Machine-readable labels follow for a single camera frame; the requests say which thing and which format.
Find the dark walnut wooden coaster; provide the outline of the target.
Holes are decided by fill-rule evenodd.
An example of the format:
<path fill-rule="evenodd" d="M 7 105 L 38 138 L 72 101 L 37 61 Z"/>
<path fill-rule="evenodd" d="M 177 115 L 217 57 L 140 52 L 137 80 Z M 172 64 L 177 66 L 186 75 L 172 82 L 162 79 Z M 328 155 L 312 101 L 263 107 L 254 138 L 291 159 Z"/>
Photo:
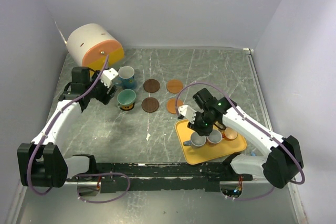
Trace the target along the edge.
<path fill-rule="evenodd" d="M 147 113 L 153 113 L 158 110 L 160 104 L 156 98 L 148 97 L 142 101 L 141 107 L 143 111 Z"/>

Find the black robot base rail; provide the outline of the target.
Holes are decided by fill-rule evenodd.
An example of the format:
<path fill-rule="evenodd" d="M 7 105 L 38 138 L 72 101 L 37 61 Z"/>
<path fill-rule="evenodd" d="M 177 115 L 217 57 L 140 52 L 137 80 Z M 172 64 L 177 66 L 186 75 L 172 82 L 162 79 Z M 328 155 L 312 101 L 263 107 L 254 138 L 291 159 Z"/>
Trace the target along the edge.
<path fill-rule="evenodd" d="M 220 192 L 224 184 L 238 184 L 240 175 L 223 163 L 97 163 L 97 173 L 123 173 L 130 191 L 193 190 Z"/>

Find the dark brown wooden coaster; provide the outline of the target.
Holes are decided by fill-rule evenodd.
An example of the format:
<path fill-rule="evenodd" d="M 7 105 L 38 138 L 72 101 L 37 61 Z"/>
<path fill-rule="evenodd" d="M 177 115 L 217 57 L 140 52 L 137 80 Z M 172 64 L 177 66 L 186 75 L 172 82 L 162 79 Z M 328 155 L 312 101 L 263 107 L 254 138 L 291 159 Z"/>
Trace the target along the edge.
<path fill-rule="evenodd" d="M 147 79 L 143 84 L 143 88 L 148 93 L 155 93 L 160 89 L 160 83 L 156 79 Z"/>

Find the yellow plastic tray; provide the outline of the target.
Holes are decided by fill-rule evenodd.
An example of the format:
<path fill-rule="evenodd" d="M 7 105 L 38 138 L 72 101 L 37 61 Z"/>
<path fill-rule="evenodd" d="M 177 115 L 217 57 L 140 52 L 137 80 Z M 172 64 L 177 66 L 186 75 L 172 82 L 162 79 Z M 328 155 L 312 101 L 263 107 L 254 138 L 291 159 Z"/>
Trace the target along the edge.
<path fill-rule="evenodd" d="M 196 165 L 213 159 L 221 158 L 233 153 L 242 152 L 247 147 L 247 142 L 240 134 L 234 140 L 222 138 L 216 145 L 206 143 L 200 148 L 184 146 L 185 141 L 189 141 L 193 130 L 187 127 L 188 120 L 181 120 L 175 124 L 175 130 L 186 162 Z"/>

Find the teal cup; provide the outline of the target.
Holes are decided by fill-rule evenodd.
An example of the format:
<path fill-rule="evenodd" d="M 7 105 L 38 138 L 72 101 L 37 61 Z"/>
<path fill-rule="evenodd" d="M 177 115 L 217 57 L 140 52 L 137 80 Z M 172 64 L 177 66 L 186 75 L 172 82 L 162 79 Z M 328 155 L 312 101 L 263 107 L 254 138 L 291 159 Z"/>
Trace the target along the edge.
<path fill-rule="evenodd" d="M 124 89 L 117 96 L 118 106 L 130 106 L 136 100 L 136 93 L 132 89 Z"/>

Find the white pink cup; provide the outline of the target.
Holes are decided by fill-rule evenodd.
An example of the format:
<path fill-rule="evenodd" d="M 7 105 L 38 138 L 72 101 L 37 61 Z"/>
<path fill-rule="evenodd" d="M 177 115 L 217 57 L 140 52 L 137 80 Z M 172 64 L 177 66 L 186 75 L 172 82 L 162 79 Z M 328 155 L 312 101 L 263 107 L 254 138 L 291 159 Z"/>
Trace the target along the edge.
<path fill-rule="evenodd" d="M 206 137 L 209 145 L 219 144 L 222 141 L 222 138 L 222 133 L 217 129 L 213 129 L 210 135 Z"/>

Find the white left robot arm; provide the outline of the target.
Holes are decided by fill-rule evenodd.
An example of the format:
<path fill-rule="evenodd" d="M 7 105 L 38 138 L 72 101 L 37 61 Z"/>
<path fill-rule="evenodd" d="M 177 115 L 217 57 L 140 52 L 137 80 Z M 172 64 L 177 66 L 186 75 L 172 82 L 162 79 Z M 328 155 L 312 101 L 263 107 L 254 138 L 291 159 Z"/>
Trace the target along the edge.
<path fill-rule="evenodd" d="M 58 98 L 55 112 L 42 131 L 17 149 L 20 180 L 23 186 L 59 188 L 68 178 L 80 175 L 90 182 L 97 178 L 96 160 L 90 154 L 64 158 L 60 151 L 70 127 L 77 122 L 90 100 L 107 105 L 114 97 L 118 78 L 113 68 L 104 71 L 74 67 L 71 81 Z"/>

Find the yellow black-rimmed coaster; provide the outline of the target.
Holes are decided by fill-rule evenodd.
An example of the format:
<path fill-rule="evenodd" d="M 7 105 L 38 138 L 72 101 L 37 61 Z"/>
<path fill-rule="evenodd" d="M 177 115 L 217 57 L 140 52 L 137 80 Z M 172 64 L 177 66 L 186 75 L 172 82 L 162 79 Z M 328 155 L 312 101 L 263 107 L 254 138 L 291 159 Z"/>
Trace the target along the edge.
<path fill-rule="evenodd" d="M 130 111 L 134 109 L 135 103 L 132 103 L 130 105 L 124 105 L 124 106 L 119 106 L 119 109 L 122 111 Z"/>

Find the white grey-handled cup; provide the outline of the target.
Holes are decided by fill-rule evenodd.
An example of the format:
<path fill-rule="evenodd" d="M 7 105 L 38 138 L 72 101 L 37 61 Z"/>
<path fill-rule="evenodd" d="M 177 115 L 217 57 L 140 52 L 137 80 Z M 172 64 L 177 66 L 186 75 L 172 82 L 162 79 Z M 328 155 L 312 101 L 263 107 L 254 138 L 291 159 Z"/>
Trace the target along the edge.
<path fill-rule="evenodd" d="M 200 148 L 205 145 L 207 139 L 206 136 L 200 136 L 196 132 L 193 132 L 188 141 L 183 142 L 183 146 L 191 148 Z"/>

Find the light orange wooden coaster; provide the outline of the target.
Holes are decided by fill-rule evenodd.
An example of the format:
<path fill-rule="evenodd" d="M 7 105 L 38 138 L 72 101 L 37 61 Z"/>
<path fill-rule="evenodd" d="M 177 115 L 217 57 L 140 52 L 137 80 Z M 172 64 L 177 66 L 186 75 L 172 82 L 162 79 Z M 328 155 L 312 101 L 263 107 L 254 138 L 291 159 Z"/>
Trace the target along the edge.
<path fill-rule="evenodd" d="M 176 114 L 175 101 L 176 101 L 175 99 L 169 99 L 166 103 L 166 109 L 171 114 Z M 183 102 L 180 99 L 178 99 L 177 107 L 180 107 L 182 105 L 183 105 Z"/>

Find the large white blue-handled mug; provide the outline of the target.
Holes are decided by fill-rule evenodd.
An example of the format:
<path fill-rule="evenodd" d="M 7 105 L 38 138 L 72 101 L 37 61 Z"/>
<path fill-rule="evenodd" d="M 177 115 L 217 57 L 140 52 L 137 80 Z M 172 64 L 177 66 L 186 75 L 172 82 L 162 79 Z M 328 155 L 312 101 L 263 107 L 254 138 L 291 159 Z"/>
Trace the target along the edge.
<path fill-rule="evenodd" d="M 130 66 L 121 67 L 118 70 L 118 78 L 114 80 L 116 86 L 122 87 L 123 89 L 134 90 L 137 87 L 137 82 L 134 78 L 135 70 Z"/>

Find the tan wooden coaster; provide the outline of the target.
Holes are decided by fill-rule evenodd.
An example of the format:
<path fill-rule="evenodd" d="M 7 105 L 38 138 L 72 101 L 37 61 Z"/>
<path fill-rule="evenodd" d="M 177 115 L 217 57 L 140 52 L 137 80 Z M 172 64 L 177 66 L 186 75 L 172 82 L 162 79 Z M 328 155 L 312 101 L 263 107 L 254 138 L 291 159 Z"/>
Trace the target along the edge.
<path fill-rule="evenodd" d="M 166 84 L 166 88 L 168 92 L 172 94 L 177 94 L 183 89 L 183 83 L 180 80 L 176 80 L 176 79 L 170 80 Z"/>

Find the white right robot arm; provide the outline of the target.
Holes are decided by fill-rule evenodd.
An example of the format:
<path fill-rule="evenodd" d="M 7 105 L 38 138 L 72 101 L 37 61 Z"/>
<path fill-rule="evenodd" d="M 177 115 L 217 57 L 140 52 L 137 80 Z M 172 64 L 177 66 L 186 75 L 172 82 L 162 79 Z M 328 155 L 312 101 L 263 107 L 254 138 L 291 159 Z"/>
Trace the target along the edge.
<path fill-rule="evenodd" d="M 206 88 L 193 95 L 200 108 L 189 105 L 178 108 L 179 114 L 188 120 L 188 127 L 200 136 L 210 136 L 215 123 L 233 129 L 251 142 L 260 156 L 233 154 L 226 160 L 223 176 L 230 181 L 240 174 L 264 177 L 276 188 L 288 183 L 303 184 L 303 159 L 299 141 L 292 135 L 284 137 L 258 123 L 245 113 L 228 96 L 215 98 Z"/>

